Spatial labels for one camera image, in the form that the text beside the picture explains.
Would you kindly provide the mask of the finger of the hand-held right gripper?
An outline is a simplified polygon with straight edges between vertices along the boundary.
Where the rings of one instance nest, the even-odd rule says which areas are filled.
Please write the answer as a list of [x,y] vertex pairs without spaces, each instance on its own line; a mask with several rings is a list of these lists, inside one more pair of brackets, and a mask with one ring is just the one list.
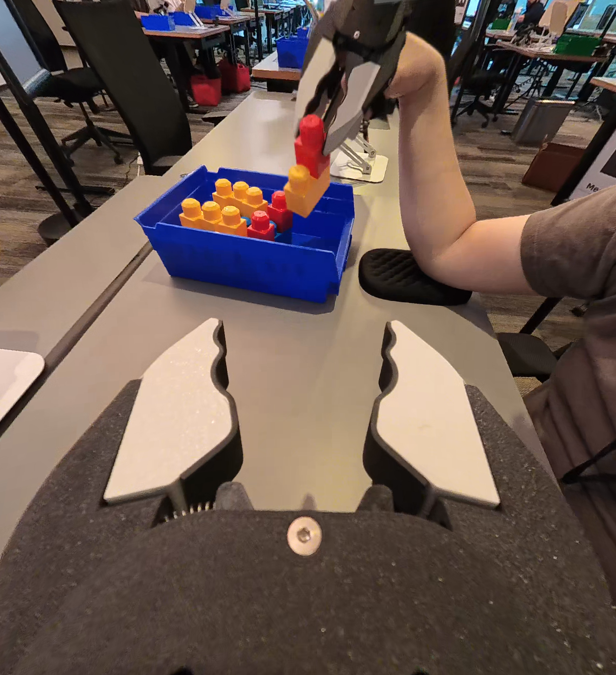
[[358,135],[371,99],[377,93],[380,71],[379,63],[364,62],[344,74],[323,117],[323,156]]
[[294,108],[294,136],[307,115],[316,115],[328,139],[341,139],[337,114],[342,104],[342,59],[339,38],[314,35],[304,59]]

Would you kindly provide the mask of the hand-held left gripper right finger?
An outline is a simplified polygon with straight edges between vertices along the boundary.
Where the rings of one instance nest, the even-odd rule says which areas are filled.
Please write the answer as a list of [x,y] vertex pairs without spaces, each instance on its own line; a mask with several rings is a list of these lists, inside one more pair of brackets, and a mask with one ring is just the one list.
[[385,326],[381,358],[363,451],[372,482],[390,488],[397,509],[432,509],[440,499],[498,508],[462,376],[398,320]]

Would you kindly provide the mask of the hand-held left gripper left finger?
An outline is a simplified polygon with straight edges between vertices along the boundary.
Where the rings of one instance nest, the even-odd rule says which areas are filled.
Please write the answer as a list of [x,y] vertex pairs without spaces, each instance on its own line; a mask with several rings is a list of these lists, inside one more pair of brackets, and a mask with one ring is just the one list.
[[144,372],[103,494],[187,503],[184,481],[239,438],[223,321],[210,318]]

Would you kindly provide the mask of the red mega block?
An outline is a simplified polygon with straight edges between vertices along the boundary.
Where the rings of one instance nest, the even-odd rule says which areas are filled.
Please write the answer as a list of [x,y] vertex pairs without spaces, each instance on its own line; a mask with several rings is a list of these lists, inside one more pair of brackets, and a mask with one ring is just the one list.
[[265,241],[275,241],[277,236],[276,223],[270,218],[267,211],[256,210],[249,218],[247,227],[249,238]]
[[296,164],[305,166],[315,179],[330,165],[330,156],[323,154],[325,140],[323,119],[315,114],[305,115],[294,141],[295,158]]
[[287,207],[286,195],[283,190],[272,193],[267,213],[270,221],[275,224],[277,234],[283,234],[292,228],[294,214]]

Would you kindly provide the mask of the orange two-stud mega block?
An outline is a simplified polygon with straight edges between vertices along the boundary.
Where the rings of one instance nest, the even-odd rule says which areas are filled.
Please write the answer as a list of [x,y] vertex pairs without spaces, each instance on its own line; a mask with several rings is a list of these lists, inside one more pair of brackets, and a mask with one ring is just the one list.
[[307,218],[326,193],[330,184],[330,166],[318,178],[312,176],[309,168],[296,164],[289,168],[284,186],[286,207],[289,211]]

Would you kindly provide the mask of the orange three-stud mega block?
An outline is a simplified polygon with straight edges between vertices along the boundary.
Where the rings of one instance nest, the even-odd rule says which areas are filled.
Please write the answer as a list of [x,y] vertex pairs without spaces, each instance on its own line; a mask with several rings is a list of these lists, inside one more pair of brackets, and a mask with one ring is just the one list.
[[219,178],[215,181],[212,200],[221,209],[235,207],[239,210],[241,217],[248,218],[251,218],[257,211],[266,213],[269,205],[259,187],[250,186],[245,181],[232,183],[227,178]]
[[247,236],[248,226],[240,210],[233,205],[221,207],[215,201],[201,204],[194,198],[181,202],[180,224],[194,230]]

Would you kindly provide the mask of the person's right hand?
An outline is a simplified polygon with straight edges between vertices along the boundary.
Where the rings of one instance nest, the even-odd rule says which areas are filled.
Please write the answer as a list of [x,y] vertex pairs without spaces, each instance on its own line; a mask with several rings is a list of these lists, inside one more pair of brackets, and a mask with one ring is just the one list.
[[440,53],[426,40],[406,33],[396,72],[384,96],[400,103],[447,101],[446,65]]

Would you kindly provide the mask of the white board stand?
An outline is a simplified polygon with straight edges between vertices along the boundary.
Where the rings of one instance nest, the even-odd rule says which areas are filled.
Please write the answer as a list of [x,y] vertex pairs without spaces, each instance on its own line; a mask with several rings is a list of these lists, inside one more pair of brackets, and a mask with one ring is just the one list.
[[360,130],[332,154],[330,176],[341,182],[379,184],[388,167],[388,157],[381,155],[369,142],[369,121],[361,122]]

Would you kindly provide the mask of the red bag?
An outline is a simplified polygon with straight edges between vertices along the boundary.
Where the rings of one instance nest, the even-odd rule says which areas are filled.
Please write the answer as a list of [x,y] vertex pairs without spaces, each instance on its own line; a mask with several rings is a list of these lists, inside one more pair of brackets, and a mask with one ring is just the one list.
[[251,73],[244,63],[231,63],[223,57],[218,63],[223,94],[238,94],[251,89]]
[[209,78],[206,74],[194,74],[190,77],[190,88],[195,104],[200,107],[219,106],[222,98],[221,78]]

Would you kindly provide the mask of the black swivel chair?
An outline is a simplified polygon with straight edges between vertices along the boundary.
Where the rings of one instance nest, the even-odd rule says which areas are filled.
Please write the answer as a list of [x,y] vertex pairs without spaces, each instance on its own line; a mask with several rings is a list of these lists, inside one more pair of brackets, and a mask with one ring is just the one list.
[[513,377],[545,382],[557,364],[554,352],[537,336],[527,333],[497,333],[496,339]]

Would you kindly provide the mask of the black wrist rest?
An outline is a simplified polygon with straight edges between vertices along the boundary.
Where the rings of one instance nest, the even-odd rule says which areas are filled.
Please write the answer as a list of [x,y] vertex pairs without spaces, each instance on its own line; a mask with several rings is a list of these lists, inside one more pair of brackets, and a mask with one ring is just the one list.
[[457,307],[472,296],[426,275],[409,250],[369,250],[360,259],[358,280],[369,295],[392,302]]

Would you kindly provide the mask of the grey trash can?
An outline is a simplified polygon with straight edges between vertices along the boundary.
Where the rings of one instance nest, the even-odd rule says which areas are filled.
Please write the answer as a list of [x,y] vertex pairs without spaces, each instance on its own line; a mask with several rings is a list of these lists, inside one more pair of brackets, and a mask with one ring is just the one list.
[[552,141],[574,106],[570,100],[531,98],[518,117],[511,141],[537,148]]

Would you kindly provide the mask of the black office chair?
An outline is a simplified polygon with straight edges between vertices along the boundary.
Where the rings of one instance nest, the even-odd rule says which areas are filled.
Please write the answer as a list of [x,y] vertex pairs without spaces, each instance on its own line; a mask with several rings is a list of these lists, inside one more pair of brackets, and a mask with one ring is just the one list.
[[72,154],[89,140],[94,140],[98,147],[107,147],[113,153],[116,164],[121,164],[122,157],[110,136],[120,140],[130,137],[97,127],[85,107],[87,105],[92,112],[95,111],[93,98],[103,91],[98,77],[87,66],[69,69],[57,38],[33,1],[13,1],[12,4],[36,45],[42,65],[51,74],[43,93],[38,94],[38,97],[56,98],[69,108],[77,105],[84,116],[85,127],[61,140],[62,150],[70,164],[74,164]]
[[127,1],[54,1],[65,27],[116,106],[144,173],[167,173],[193,147],[190,125]]

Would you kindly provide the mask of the green plastic bin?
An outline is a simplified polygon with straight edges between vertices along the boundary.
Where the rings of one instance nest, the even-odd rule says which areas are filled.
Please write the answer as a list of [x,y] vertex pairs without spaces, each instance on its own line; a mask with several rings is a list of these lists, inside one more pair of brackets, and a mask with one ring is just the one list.
[[590,35],[564,33],[556,41],[553,53],[558,55],[591,57],[599,48],[601,39]]

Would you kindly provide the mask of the brown cardboard box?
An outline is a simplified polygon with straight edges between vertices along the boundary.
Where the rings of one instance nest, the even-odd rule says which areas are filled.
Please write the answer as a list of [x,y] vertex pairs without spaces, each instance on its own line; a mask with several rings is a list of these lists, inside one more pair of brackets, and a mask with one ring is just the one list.
[[582,147],[545,142],[534,156],[521,183],[556,194],[577,168],[583,154]]

